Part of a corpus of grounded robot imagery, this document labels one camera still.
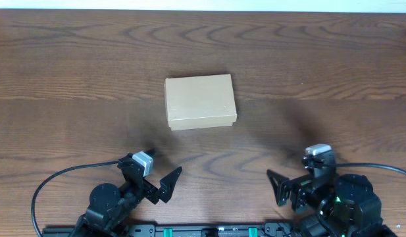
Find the brown cardboard box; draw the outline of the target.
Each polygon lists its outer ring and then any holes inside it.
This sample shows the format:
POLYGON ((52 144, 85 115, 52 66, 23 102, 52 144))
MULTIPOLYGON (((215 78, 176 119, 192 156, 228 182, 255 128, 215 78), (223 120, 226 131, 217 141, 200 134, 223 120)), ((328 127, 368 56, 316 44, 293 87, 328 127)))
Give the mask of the brown cardboard box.
POLYGON ((231 126, 237 111, 230 74, 167 78, 165 108, 171 130, 231 126))

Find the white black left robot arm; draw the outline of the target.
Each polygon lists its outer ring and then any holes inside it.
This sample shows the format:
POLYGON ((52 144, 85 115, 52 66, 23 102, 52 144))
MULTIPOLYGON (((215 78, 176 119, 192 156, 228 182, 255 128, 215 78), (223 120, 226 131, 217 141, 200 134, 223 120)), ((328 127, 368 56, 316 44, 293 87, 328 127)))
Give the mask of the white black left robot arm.
POLYGON ((160 180, 160 187, 152 185, 145 177, 153 168, 155 151, 128 153, 118 160, 125 183, 118 187, 104 183, 96 186, 89 196, 89 206, 79 217, 70 236, 126 236, 129 228, 122 222, 129 217, 143 199, 153 204, 167 203, 173 194, 182 172, 177 167, 160 180))

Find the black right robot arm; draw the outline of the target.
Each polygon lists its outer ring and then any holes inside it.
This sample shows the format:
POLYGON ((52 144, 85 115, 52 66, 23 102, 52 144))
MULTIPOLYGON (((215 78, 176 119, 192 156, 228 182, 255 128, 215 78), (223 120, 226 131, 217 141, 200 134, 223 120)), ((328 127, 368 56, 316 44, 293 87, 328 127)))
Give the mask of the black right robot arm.
POLYGON ((308 153, 303 164, 309 173, 292 180, 266 172, 277 205, 290 201, 295 212, 314 211, 290 226, 291 236, 395 236, 383 224, 382 202, 365 175, 339 175, 332 150, 308 153))

